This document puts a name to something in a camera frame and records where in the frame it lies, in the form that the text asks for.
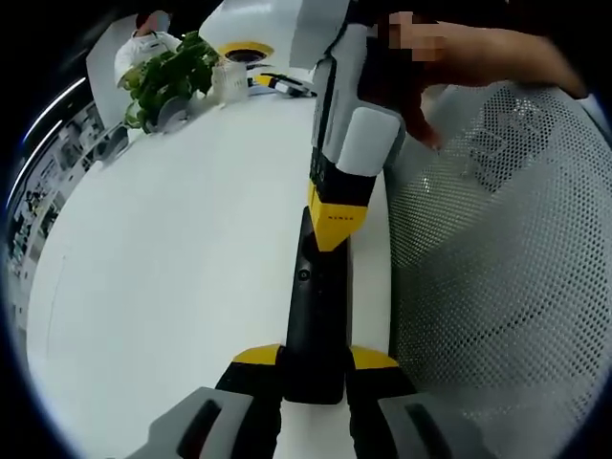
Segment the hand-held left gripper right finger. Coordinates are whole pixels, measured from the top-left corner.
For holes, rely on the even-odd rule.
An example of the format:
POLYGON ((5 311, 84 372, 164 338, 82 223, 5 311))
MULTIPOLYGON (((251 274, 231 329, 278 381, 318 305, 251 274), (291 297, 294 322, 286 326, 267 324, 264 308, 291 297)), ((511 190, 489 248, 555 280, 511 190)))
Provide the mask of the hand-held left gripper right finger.
POLYGON ((426 393, 414 391, 383 352, 352 346, 346 395, 359 458, 491 458, 479 427, 426 393))

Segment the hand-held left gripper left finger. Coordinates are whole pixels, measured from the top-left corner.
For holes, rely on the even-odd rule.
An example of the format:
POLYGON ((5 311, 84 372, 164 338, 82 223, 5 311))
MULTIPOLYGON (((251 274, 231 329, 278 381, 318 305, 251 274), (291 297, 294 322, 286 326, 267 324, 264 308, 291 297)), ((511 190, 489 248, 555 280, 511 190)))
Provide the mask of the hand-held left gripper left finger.
POLYGON ((236 355, 213 387, 200 387, 153 421, 132 458, 271 458, 281 426, 279 344, 236 355))

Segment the person's right hand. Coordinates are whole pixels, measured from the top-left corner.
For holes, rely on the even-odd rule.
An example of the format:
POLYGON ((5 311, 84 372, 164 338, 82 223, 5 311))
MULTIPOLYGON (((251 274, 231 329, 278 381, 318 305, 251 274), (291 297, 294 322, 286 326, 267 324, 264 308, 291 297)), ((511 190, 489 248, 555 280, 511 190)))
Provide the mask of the person's right hand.
POLYGON ((422 109, 425 85, 419 76, 379 74, 365 82, 361 97, 372 104, 400 115, 406 132, 426 147, 438 150, 442 140, 426 120, 422 109))

